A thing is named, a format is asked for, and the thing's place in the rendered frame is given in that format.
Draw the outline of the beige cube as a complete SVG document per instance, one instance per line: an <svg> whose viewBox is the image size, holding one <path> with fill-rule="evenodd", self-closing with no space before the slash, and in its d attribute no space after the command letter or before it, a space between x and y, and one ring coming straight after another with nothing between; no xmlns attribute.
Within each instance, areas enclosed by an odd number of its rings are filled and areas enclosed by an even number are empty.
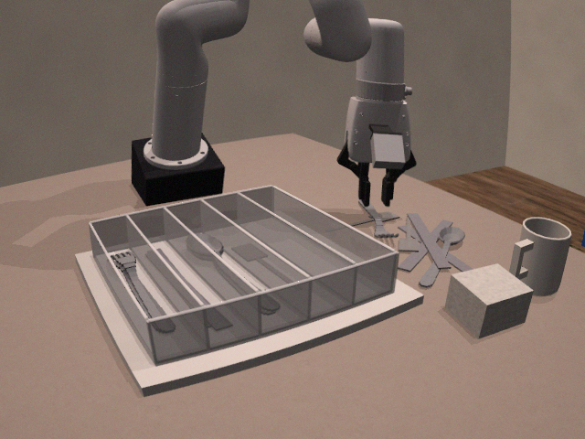
<svg viewBox="0 0 585 439"><path fill-rule="evenodd" d="M482 338L525 323L533 292L497 263L451 274L445 308Z"/></svg>

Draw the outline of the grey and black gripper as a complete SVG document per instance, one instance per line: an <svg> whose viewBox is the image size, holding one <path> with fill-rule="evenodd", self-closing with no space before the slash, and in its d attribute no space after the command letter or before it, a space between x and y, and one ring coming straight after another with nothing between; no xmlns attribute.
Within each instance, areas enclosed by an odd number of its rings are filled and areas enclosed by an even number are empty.
<svg viewBox="0 0 585 439"><path fill-rule="evenodd" d="M410 150L410 116L407 103L377 101L358 96L350 99L346 118L345 145L336 160L339 165L350 169L359 178L358 198L365 207L369 206L370 200L370 182L368 181L369 163L372 163L370 143L372 132L368 128L370 124L388 125L394 133L402 133L405 165L401 170L386 168L386 175L382 179L381 200L386 207L389 207L393 199L394 183L406 170L417 165ZM359 162L358 165L349 160L349 157Z"/></svg>

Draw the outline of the grey spoon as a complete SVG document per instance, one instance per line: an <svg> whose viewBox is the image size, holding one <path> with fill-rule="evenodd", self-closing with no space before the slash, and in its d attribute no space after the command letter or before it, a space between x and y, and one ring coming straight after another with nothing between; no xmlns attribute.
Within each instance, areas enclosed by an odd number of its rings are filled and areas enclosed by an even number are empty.
<svg viewBox="0 0 585 439"><path fill-rule="evenodd" d="M461 230L460 228L456 228L456 227L448 227L448 228L444 228L443 230L441 230L439 232L439 238L442 242L444 242L443 247L442 247L442 253L443 255L447 256L447 253L450 249L450 245L456 245L457 243L459 243L460 241L462 241L465 237L464 231ZM432 265L430 266L430 268L426 271L426 273L421 277L419 284L422 287L431 287L435 280L436 277L439 274L440 269L437 268L435 262L432 263Z"/></svg>
<svg viewBox="0 0 585 439"><path fill-rule="evenodd" d="M198 238L200 238L204 243L207 244L207 246L212 249L214 252L216 252L216 254L218 254L220 257L220 253L223 250L223 245L222 243L217 240L215 237L212 237L208 234L203 234L203 233L195 233ZM222 258L222 257L221 257Z"/></svg>

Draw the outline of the grey mug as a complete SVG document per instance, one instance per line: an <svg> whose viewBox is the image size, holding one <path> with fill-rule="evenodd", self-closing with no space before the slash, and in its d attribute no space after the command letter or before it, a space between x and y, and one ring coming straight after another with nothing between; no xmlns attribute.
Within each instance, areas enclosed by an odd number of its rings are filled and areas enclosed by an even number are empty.
<svg viewBox="0 0 585 439"><path fill-rule="evenodd" d="M533 295L556 293L568 257L571 236L567 226L553 219L525 219L520 241L514 245L509 272L533 289Z"/></svg>

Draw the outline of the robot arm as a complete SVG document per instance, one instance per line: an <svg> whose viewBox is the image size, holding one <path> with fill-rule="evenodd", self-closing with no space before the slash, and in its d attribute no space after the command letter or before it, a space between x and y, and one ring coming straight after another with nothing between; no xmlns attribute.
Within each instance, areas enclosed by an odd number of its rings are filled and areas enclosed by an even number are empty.
<svg viewBox="0 0 585 439"><path fill-rule="evenodd" d="M404 29L399 22L368 18L362 0L309 2L315 18L305 27L304 41L319 56L356 60L356 96L400 102L412 94L404 84ZM249 7L250 0L174 0L159 11L153 133L144 146L151 165L180 170L207 158L201 134L208 62L202 44L239 33ZM382 124L368 128L373 168L402 169L402 133Z"/></svg>

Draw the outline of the grey fork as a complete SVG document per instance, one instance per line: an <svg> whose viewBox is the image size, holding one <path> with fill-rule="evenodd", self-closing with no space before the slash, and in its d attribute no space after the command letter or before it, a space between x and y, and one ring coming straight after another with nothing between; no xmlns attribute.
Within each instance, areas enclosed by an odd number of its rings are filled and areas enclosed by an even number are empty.
<svg viewBox="0 0 585 439"><path fill-rule="evenodd" d="M150 315L148 314L148 311L146 310L144 303L142 302L142 300L140 299L139 295L137 294L137 292L134 289L133 283L129 277L129 274L126 272L126 270L124 269L123 266L121 266L119 263L117 263L114 258L112 258L112 261L114 262L115 266L118 269L121 269L121 272L123 273L123 276L125 276L126 282L128 283L129 287L131 288L136 300L138 301L138 303L140 304L140 306L143 308L144 312L147 314L147 316L149 317L149 319L151 319Z"/></svg>
<svg viewBox="0 0 585 439"><path fill-rule="evenodd" d="M358 203L363 207L363 209L365 209L365 211L371 216L371 218L373 218L373 220L376 223L376 228L375 228L375 232L374 232L374 236L376 238L397 238L399 236L399 233L397 233L396 235L391 234L390 232L388 232L386 229L384 229L384 225L382 223L381 218L379 217L378 213L376 212L376 210L373 208L373 206L371 205L371 203L369 202L369 206L365 207L361 201L361 199L358 201ZM391 234L391 235L390 235ZM385 236L384 236L385 235ZM389 236L390 235L390 236Z"/></svg>
<svg viewBox="0 0 585 439"><path fill-rule="evenodd" d="M130 256L129 256L129 255ZM118 258L118 257L119 258ZM124 257L123 257L124 256ZM164 309L156 302L156 300L152 297L150 292L147 291L145 286L139 280L137 272L136 272L136 258L132 252L122 252L117 253L115 255L111 255L111 258L119 263L121 266L124 267L126 272L129 274L129 277L133 283L134 289L139 295L140 299L144 303L146 310L151 318L165 316L166 313Z"/></svg>

